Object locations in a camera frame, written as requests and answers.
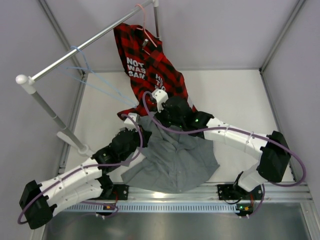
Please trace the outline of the grey button shirt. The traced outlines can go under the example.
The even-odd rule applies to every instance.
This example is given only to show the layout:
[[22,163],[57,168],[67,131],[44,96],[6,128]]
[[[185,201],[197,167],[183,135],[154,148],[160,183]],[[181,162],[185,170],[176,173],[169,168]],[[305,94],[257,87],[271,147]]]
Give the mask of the grey button shirt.
[[180,194],[207,182],[218,170],[213,141],[165,131],[148,116],[138,122],[152,135],[141,151],[141,162],[121,175],[126,185]]

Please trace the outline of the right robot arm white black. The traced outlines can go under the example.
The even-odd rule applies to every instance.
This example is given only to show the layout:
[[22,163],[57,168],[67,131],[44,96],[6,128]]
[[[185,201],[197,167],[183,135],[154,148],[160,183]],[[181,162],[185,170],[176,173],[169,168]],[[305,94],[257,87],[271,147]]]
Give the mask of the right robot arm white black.
[[257,163],[242,171],[235,180],[232,192],[237,198],[245,198],[255,187],[265,182],[282,182],[291,158],[287,151],[289,146],[282,133],[247,132],[207,112],[192,110],[187,101],[179,96],[160,96],[157,93],[154,99],[157,103],[155,117],[164,127],[178,127],[181,132],[224,143],[256,159]]

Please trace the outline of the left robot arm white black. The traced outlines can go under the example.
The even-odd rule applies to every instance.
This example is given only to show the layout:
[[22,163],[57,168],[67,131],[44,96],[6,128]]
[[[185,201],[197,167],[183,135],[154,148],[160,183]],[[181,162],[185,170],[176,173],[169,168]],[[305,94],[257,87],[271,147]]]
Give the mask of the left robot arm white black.
[[28,224],[35,230],[70,206],[91,199],[109,199],[114,188],[109,174],[128,167],[147,147],[151,135],[140,124],[135,129],[125,127],[109,145],[80,165],[49,180],[27,183],[19,200],[18,224]]

